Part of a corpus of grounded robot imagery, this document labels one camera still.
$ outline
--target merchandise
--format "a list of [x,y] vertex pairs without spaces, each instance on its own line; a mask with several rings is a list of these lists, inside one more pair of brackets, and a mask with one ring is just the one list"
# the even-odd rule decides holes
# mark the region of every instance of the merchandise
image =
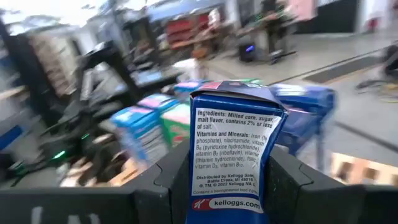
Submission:
[[185,103],[187,105],[191,105],[191,97],[188,96],[185,99],[182,100],[182,103]]
[[277,144],[287,146],[289,154],[296,155],[312,136],[316,135],[318,129],[317,117],[311,113],[298,110],[289,110],[282,131],[277,139]]
[[315,113],[319,120],[323,120],[335,108],[336,93],[324,86],[274,84],[269,89],[289,108]]
[[168,137],[166,135],[168,127],[165,126],[164,122],[161,121],[160,117],[165,111],[167,111],[168,109],[177,104],[178,100],[176,100],[175,98],[172,98],[169,95],[158,94],[158,93],[153,94],[151,96],[147,96],[138,102],[139,106],[155,110],[157,114],[157,119],[159,120],[159,123],[162,125],[162,130],[166,141],[168,141]]
[[262,81],[257,78],[243,78],[243,79],[237,79],[237,80],[228,80],[228,81],[237,81],[237,82],[244,82],[244,83],[255,83],[255,84],[262,84]]
[[177,95],[181,94],[189,94],[194,90],[197,90],[199,87],[201,87],[203,84],[203,81],[189,81],[189,82],[181,82],[179,84],[176,84],[174,86],[174,92]]
[[154,110],[132,106],[111,117],[121,144],[131,157],[151,166],[167,153],[158,114]]
[[165,126],[165,137],[171,147],[180,144],[190,136],[190,106],[181,104],[166,111],[162,117]]
[[178,104],[178,101],[176,99],[172,98],[169,95],[159,93],[147,96],[138,102],[139,106],[158,110],[160,114],[176,104]]
[[[275,84],[269,87],[275,96],[292,110],[303,110],[316,116],[317,118],[317,137],[315,143],[316,169],[325,174],[329,171],[330,151],[324,146],[325,137],[332,128],[332,115],[335,109],[336,93],[332,89],[324,86],[316,85],[286,85]],[[308,154],[310,150],[297,146],[289,149],[291,154],[302,160],[304,154]]]
[[191,96],[187,223],[267,223],[264,164],[287,110],[253,83],[206,83]]
[[331,151],[326,147],[317,150],[317,142],[322,141],[318,134],[319,123],[314,114],[289,110],[282,131],[276,141],[276,144],[286,146],[288,153],[304,162],[306,165],[318,169],[324,174],[329,173],[331,162]]

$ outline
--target green cereal box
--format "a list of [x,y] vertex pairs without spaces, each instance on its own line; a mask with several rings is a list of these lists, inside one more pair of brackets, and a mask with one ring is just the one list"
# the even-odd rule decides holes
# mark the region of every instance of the green cereal box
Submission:
[[165,137],[171,147],[175,147],[190,136],[190,105],[181,104],[162,115]]

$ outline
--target pink sign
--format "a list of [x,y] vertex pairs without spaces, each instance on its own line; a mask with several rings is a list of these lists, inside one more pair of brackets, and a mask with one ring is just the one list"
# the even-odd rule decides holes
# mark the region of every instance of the pink sign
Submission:
[[317,16],[315,0],[289,0],[289,6],[298,21],[307,21]]

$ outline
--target blue box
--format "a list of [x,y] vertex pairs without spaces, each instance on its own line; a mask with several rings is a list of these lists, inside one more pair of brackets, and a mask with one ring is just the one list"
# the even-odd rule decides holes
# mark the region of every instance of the blue box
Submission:
[[264,166],[287,110],[253,83],[205,83],[191,97],[187,223],[267,223]]
[[121,144],[138,162],[151,166],[168,153],[159,115],[150,109],[132,106],[112,115]]
[[184,94],[184,93],[191,93],[197,89],[199,89],[203,85],[204,81],[189,81],[189,82],[181,82],[174,86],[174,92],[176,94]]
[[274,84],[271,92],[289,108],[300,108],[314,113],[320,120],[335,109],[336,93],[325,86]]
[[297,110],[289,111],[289,117],[279,134],[276,144],[288,147],[289,154],[297,156],[300,148],[317,135],[318,122],[314,114]]
[[[336,92],[330,88],[317,85],[274,84],[270,90],[288,108],[304,110],[317,117],[317,142],[315,169],[327,174],[329,172],[330,151],[324,146],[328,130],[331,128],[333,111],[336,107]],[[300,154],[309,153],[307,149],[289,148],[289,152],[301,160]]]

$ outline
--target green light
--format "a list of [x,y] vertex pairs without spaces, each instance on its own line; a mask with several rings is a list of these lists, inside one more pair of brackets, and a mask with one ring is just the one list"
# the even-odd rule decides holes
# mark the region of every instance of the green light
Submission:
[[85,134],[83,137],[81,137],[82,139],[85,139],[89,136],[90,134]]
[[65,151],[62,151],[62,152],[58,153],[57,155],[55,155],[55,156],[53,157],[53,159],[58,159],[59,157],[61,157],[62,155],[64,155],[64,153],[65,153]]

